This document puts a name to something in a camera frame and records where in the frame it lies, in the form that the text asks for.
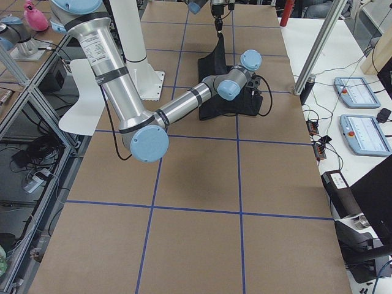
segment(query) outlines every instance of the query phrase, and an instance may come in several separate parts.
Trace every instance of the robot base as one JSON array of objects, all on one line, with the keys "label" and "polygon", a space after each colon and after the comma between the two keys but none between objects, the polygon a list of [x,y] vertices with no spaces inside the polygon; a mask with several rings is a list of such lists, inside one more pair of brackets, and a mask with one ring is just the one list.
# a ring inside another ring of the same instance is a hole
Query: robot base
[{"label": "robot base", "polygon": [[155,71],[146,60],[127,62],[127,68],[142,100],[159,100],[164,85],[165,72]]},{"label": "robot base", "polygon": [[[39,48],[46,48],[46,47],[50,47],[49,44],[44,43],[44,42],[39,42],[37,40],[34,40],[35,43],[37,44],[37,46]],[[42,55],[45,54],[46,50],[38,50],[36,53],[30,55],[30,56],[26,56],[23,55],[22,53],[20,53],[18,47],[15,47],[11,52],[10,55],[13,58],[13,60],[15,61],[33,61],[33,62],[37,62],[41,59]]]}]

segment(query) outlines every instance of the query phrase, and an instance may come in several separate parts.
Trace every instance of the cable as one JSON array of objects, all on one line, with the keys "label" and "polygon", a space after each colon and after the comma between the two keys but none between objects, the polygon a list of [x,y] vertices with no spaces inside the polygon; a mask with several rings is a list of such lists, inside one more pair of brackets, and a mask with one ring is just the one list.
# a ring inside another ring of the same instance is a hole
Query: cable
[{"label": "cable", "polygon": [[232,10],[231,11],[229,11],[229,13],[228,14],[226,14],[224,17],[222,17],[222,20],[224,20],[225,18],[227,18],[230,14],[231,14],[231,12],[232,12]]},{"label": "cable", "polygon": [[262,117],[265,117],[265,116],[269,115],[269,113],[270,113],[271,110],[272,110],[272,106],[273,106],[272,91],[271,91],[271,88],[270,88],[268,82],[265,80],[265,78],[263,78],[261,75],[255,75],[255,76],[258,77],[258,78],[261,78],[261,79],[264,81],[264,83],[267,85],[268,92],[269,92],[269,99],[270,99],[271,103],[269,104],[269,109],[268,109],[268,111],[267,111],[265,114],[263,114],[263,115],[262,115],[261,113],[257,113],[257,115],[260,115],[260,116],[262,116]]},{"label": "cable", "polygon": [[69,60],[72,60],[72,58],[69,57],[69,55],[67,54],[67,52],[65,52],[59,45],[56,45],[56,44],[51,43],[51,42],[43,41],[43,40],[38,40],[38,39],[36,39],[36,38],[33,38],[33,39],[36,40],[36,41],[38,41],[38,42],[43,42],[43,43],[47,43],[47,44],[50,44],[50,45],[55,46],[56,48],[58,48],[59,50],[61,50],[62,52],[64,52],[64,54],[67,56],[67,58],[68,58]]},{"label": "cable", "polygon": [[49,227],[48,227],[48,235],[49,235],[49,236],[51,236],[51,233],[50,233],[51,225],[52,225],[53,221],[55,220],[55,217],[56,217],[61,211],[62,211],[62,208],[60,208],[60,209],[57,211],[57,213],[55,213],[55,215],[52,217],[52,219],[51,219],[51,221],[50,221],[50,223],[49,223]]},{"label": "cable", "polygon": [[13,89],[5,88],[5,87],[0,87],[0,89],[9,90],[9,91],[12,91],[12,92],[14,92],[14,90],[13,90]]},{"label": "cable", "polygon": [[110,127],[111,127],[111,133],[113,134],[113,141],[114,141],[114,143],[115,143],[116,154],[117,154],[118,158],[120,158],[121,160],[123,160],[123,161],[128,160],[128,159],[130,159],[130,157],[132,156],[132,154],[130,154],[128,157],[125,157],[125,158],[122,157],[122,156],[120,155],[120,152],[119,152],[119,150],[118,150],[118,145],[117,145],[115,127],[114,127],[114,125],[113,125],[113,120],[112,120],[111,114],[110,114],[109,104],[108,104],[108,102],[106,101],[106,98],[105,98],[105,91],[104,91],[102,85],[100,85],[99,88],[100,88],[100,91],[101,91],[101,93],[102,93],[102,98],[103,98],[103,100],[104,100],[104,102],[105,102],[106,111],[107,111],[108,116],[109,116]]},{"label": "cable", "polygon": [[387,262],[382,266],[382,268],[380,269],[379,273],[377,274],[377,278],[375,279],[375,283],[374,283],[374,287],[373,287],[372,294],[375,293],[375,288],[376,288],[377,284],[379,283],[379,279],[380,279],[380,276],[381,276],[382,271],[385,270],[385,268],[386,268],[388,265],[390,265],[391,263],[392,263],[392,260],[387,261]]},{"label": "cable", "polygon": [[21,151],[21,149],[16,148],[16,147],[5,147],[5,148],[3,148],[2,150],[0,150],[0,152],[1,152],[1,151],[4,151],[4,150],[7,150],[7,149],[16,149],[16,150],[18,150],[18,151]]}]

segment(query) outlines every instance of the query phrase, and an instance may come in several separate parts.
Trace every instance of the brown cardboard surface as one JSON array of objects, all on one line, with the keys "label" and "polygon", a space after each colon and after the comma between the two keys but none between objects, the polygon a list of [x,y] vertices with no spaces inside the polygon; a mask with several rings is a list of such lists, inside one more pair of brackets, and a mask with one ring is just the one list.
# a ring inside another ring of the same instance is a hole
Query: brown cardboard surface
[{"label": "brown cardboard surface", "polygon": [[12,94],[11,98],[4,104],[1,105],[0,107],[0,122],[6,117],[8,114],[9,110],[12,108],[14,103],[18,100],[18,97],[20,93],[23,91],[23,87],[18,85],[18,84],[2,84],[0,83],[0,96],[3,95],[7,90],[2,89],[2,87],[11,89],[15,91],[15,93]]},{"label": "brown cardboard surface", "polygon": [[150,1],[141,20],[142,22],[185,23],[187,11],[185,3],[178,5],[175,2]]},{"label": "brown cardboard surface", "polygon": [[139,294],[242,293],[239,217],[154,211]]},{"label": "brown cardboard surface", "polygon": [[[204,34],[192,32],[197,27],[214,32],[214,26],[182,24],[182,13],[188,14],[189,22],[212,24],[208,4],[198,15],[186,11],[184,3],[149,2],[145,19],[162,23],[142,24],[147,48],[155,49],[148,50],[150,63],[162,68],[170,64],[169,70],[164,70],[167,83],[177,87],[175,97],[185,91],[178,87],[198,83],[197,59],[206,55],[177,51],[197,46],[207,50],[207,45],[215,43],[215,38],[205,40],[209,38]],[[270,7],[238,5],[234,17],[235,25],[277,26]],[[268,34],[277,29],[259,29],[253,36],[260,35],[268,45],[244,37],[236,53],[241,46],[260,47],[266,52],[277,47],[275,52],[285,52],[281,35]],[[199,42],[193,34],[200,35]],[[156,54],[159,50],[175,52]],[[231,64],[233,54],[226,57]],[[273,91],[288,93],[294,84],[285,56],[264,56],[257,73],[267,79]],[[164,88],[159,102],[144,103],[154,110],[169,101],[172,93],[172,88]],[[262,111],[269,102],[268,94],[264,96]],[[170,146],[162,161],[142,164],[135,159],[117,159],[111,133],[96,132],[69,200],[110,203],[66,205],[31,293],[111,293],[113,289],[133,293],[145,238],[139,294],[237,294],[243,287],[247,293],[257,294],[350,293],[333,222],[317,219],[329,218],[330,212],[295,99],[276,93],[269,117],[259,122],[238,118],[241,139],[279,140],[280,144],[237,141],[236,118],[200,122],[195,111],[168,128]],[[109,130],[106,115],[99,128]],[[128,153],[119,135],[118,139],[125,156]],[[118,203],[131,207],[113,206]],[[249,213],[259,215],[251,217]]]},{"label": "brown cardboard surface", "polygon": [[184,24],[142,23],[146,49],[180,50]]},{"label": "brown cardboard surface", "polygon": [[[263,92],[260,110],[265,114],[270,105],[270,95]],[[300,98],[291,94],[273,93],[273,107],[266,117],[238,116],[239,138],[247,140],[310,143],[305,126]]]},{"label": "brown cardboard surface", "polygon": [[[193,87],[198,84],[197,60],[204,58],[207,53],[191,53],[183,52],[181,54],[181,62],[179,65],[178,78],[176,86],[178,87]],[[231,65],[233,60],[232,54],[226,54],[226,63]]]},{"label": "brown cardboard surface", "polygon": [[[117,136],[120,154],[129,155]],[[150,205],[158,163],[117,158],[110,132],[95,133],[68,199]]]},{"label": "brown cardboard surface", "polygon": [[246,293],[351,293],[331,220],[244,216]]},{"label": "brown cardboard surface", "polygon": [[235,53],[242,54],[248,49],[254,49],[261,55],[287,56],[281,29],[279,28],[242,28],[235,26],[234,39]]},{"label": "brown cardboard surface", "polygon": [[235,141],[170,138],[156,205],[238,211]]},{"label": "brown cardboard surface", "polygon": [[262,5],[237,5],[233,11],[235,26],[265,26],[278,28],[275,7]]},{"label": "brown cardboard surface", "polygon": [[[224,26],[222,33],[225,39],[225,52],[233,53],[233,28]],[[188,24],[184,39],[184,51],[200,51],[209,54],[218,42],[215,28],[199,24]]]},{"label": "brown cardboard surface", "polygon": [[[240,56],[235,56],[236,62],[239,62]],[[257,74],[267,80],[272,91],[292,92],[292,89],[294,89],[295,82],[288,57],[263,56],[262,65]],[[268,90],[264,82],[262,82],[259,89]]]},{"label": "brown cardboard surface", "polygon": [[243,210],[331,217],[311,146],[240,142]]},{"label": "brown cardboard surface", "polygon": [[149,210],[68,203],[29,294],[131,293]]},{"label": "brown cardboard surface", "polygon": [[179,52],[147,50],[147,57],[154,70],[165,72],[164,86],[174,86]]}]

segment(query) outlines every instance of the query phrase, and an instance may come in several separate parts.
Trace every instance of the black monitor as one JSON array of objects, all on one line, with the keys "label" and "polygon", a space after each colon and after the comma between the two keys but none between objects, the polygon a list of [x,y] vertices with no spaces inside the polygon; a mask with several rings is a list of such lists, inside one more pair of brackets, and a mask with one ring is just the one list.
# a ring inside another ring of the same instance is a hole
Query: black monitor
[{"label": "black monitor", "polygon": [[392,244],[392,156],[352,185],[351,191],[381,242]]},{"label": "black monitor", "polygon": [[[379,237],[373,239],[342,222],[335,223],[346,265],[355,280],[362,283],[374,279],[392,255],[392,156],[359,179],[350,190]],[[390,277],[391,270],[386,269],[382,276]]]}]

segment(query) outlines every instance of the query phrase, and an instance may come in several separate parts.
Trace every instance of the black cable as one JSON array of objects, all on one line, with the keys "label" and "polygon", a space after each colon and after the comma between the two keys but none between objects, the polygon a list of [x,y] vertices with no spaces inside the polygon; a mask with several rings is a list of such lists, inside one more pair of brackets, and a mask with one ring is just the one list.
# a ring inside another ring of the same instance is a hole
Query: black cable
[{"label": "black cable", "polygon": [[60,208],[60,209],[57,211],[57,213],[55,213],[55,215],[51,218],[51,221],[50,221],[49,227],[48,227],[48,235],[49,235],[50,237],[51,237],[51,233],[50,233],[51,225],[52,225],[53,221],[55,220],[55,217],[56,217],[61,211],[62,211],[62,208]]},{"label": "black cable", "polygon": [[375,293],[375,288],[377,287],[377,284],[379,283],[379,279],[380,279],[380,276],[381,276],[382,271],[383,271],[388,265],[390,265],[391,263],[392,263],[392,260],[387,261],[387,262],[382,266],[382,268],[380,269],[379,273],[377,274],[377,278],[375,279],[375,283],[374,283],[374,287],[373,287],[372,294]]},{"label": "black cable", "polygon": [[49,132],[49,130],[46,130],[44,127],[42,127],[39,123],[37,123],[37,122],[35,122],[35,121],[33,121],[31,118],[30,118],[30,116],[22,109],[22,113],[25,115],[25,117],[30,121],[30,122],[32,122],[33,124],[35,124],[37,127],[38,127],[38,131],[41,133],[41,134],[49,134],[50,132]]},{"label": "black cable", "polygon": [[4,150],[7,150],[7,149],[16,149],[16,150],[18,150],[18,151],[21,151],[21,149],[16,148],[16,147],[5,147],[5,148],[3,148],[2,150],[0,150],[0,152],[1,152],[1,151],[4,151]]},{"label": "black cable", "polygon": [[67,52],[65,52],[64,49],[62,49],[59,45],[56,45],[56,44],[51,43],[51,42],[43,41],[43,40],[38,40],[38,39],[36,39],[36,38],[33,38],[33,39],[36,40],[36,41],[38,41],[38,42],[47,43],[47,44],[50,44],[50,45],[55,46],[56,48],[59,48],[59,50],[61,50],[62,52],[64,52],[64,54],[67,56],[67,58],[68,58],[69,60],[72,60],[72,58],[69,57],[69,55],[67,54]]},{"label": "black cable", "polygon": [[224,20],[225,18],[227,18],[230,14],[231,14],[231,12],[232,12],[232,10],[231,11],[229,11],[229,13],[228,14],[226,14],[224,17],[222,17],[222,20]]},{"label": "black cable", "polygon": [[125,158],[123,158],[123,157],[120,155],[120,152],[119,152],[119,150],[118,150],[118,145],[117,145],[115,127],[114,127],[114,125],[113,125],[113,120],[112,120],[111,114],[110,114],[109,104],[108,104],[108,102],[106,101],[105,92],[104,92],[103,87],[102,87],[102,86],[99,86],[99,88],[100,88],[100,91],[101,91],[101,93],[102,93],[102,98],[103,98],[103,100],[105,101],[106,111],[107,111],[108,116],[109,116],[110,127],[111,127],[111,133],[113,134],[113,140],[114,140],[114,143],[115,143],[116,154],[117,154],[118,158],[120,158],[121,160],[123,160],[123,161],[128,160],[128,159],[130,159],[130,157],[132,156],[132,154],[130,154],[128,157],[125,157]]},{"label": "black cable", "polygon": [[270,99],[270,102],[271,102],[271,103],[270,103],[270,105],[269,105],[268,111],[267,111],[266,113],[264,113],[264,114],[257,113],[257,115],[260,115],[260,116],[262,116],[262,117],[265,117],[265,116],[269,115],[269,113],[270,113],[271,110],[272,110],[272,106],[273,106],[272,91],[271,91],[271,88],[270,88],[268,82],[265,80],[265,78],[263,78],[261,75],[255,75],[255,76],[258,77],[258,78],[261,78],[261,79],[264,81],[264,83],[267,85],[268,92],[269,92],[269,99]]},{"label": "black cable", "polygon": [[5,87],[0,87],[0,89],[9,90],[9,91],[12,91],[12,92],[14,92],[14,90],[13,90],[13,89],[5,88]]}]

